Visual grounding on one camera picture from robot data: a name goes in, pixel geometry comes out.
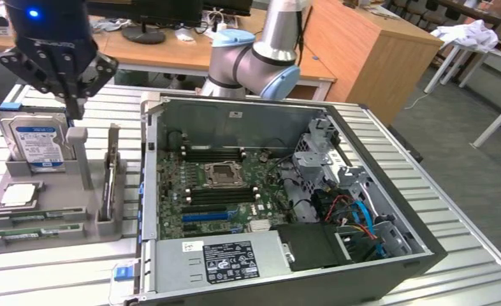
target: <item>power supply label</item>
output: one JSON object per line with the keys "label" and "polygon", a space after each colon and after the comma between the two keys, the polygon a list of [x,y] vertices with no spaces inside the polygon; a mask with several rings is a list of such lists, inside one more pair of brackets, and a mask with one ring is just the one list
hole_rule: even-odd
{"label": "power supply label", "polygon": [[27,162],[40,167],[63,164],[62,147],[55,143],[58,132],[54,127],[16,127]]}
{"label": "power supply label", "polygon": [[250,241],[203,246],[207,281],[211,284],[259,277]]}

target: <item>chair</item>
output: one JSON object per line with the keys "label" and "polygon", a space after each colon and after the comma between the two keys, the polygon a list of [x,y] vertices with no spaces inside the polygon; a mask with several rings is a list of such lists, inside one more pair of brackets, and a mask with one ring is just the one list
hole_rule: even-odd
{"label": "chair", "polygon": [[397,14],[397,9],[401,8],[402,11],[400,12],[400,15],[405,12],[406,9],[406,2],[408,0],[392,0],[388,6],[388,9],[390,9],[394,6],[394,10],[392,10]]}
{"label": "chair", "polygon": [[426,21],[426,26],[424,27],[424,29],[426,31],[430,31],[432,30],[430,29],[432,24],[437,24],[438,26],[441,26],[445,23],[445,21],[446,21],[446,18],[445,18],[446,7],[440,6],[440,3],[436,0],[428,0],[426,9],[428,9],[428,11],[422,15],[421,20]]}
{"label": "chair", "polygon": [[421,20],[422,20],[422,15],[426,13],[426,7],[425,5],[422,5],[422,2],[420,2],[420,0],[413,0],[408,7],[406,7],[406,13],[410,14],[409,18],[406,18],[406,20],[412,21],[412,18],[414,16],[418,16],[418,21],[417,21],[417,24],[420,24]]}
{"label": "chair", "polygon": [[448,8],[445,11],[446,21],[444,23],[444,26],[456,26],[457,24],[460,24],[461,16],[462,14],[458,11],[453,10],[452,8]]}

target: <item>gray floor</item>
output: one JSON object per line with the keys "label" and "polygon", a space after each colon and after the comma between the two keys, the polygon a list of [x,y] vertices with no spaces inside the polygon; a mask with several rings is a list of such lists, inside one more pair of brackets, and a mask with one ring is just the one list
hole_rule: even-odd
{"label": "gray floor", "polygon": [[[429,69],[408,106],[424,96]],[[477,150],[469,143],[497,113],[453,83],[440,85],[394,127],[424,155],[422,166],[501,251],[501,130]]]}

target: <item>hard drive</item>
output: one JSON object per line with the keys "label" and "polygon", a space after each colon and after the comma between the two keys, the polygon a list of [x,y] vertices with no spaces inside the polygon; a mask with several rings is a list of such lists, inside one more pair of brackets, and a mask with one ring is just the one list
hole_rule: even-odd
{"label": "hard drive", "polygon": [[64,161],[75,159],[64,108],[3,103],[0,128],[12,161],[27,161],[36,173],[64,171]]}

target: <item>metal workbench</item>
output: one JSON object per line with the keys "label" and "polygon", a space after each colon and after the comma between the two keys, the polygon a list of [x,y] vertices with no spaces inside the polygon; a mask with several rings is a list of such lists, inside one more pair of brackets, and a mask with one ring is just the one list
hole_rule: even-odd
{"label": "metal workbench", "polygon": [[[135,257],[138,248],[141,95],[138,87],[106,86],[86,105],[84,120],[76,122],[90,131],[86,146],[91,159],[104,156],[111,122],[123,128],[120,154],[128,161],[123,239],[2,254],[0,305],[108,305],[111,269]],[[16,85],[6,100],[47,105],[52,95]],[[425,276],[408,280],[381,301],[366,305],[501,305],[501,253],[373,114],[357,105],[340,103],[337,108],[449,252]],[[360,163],[352,152],[348,156]],[[7,157],[0,133],[0,179]],[[116,286],[116,295],[131,292],[132,282]]]}

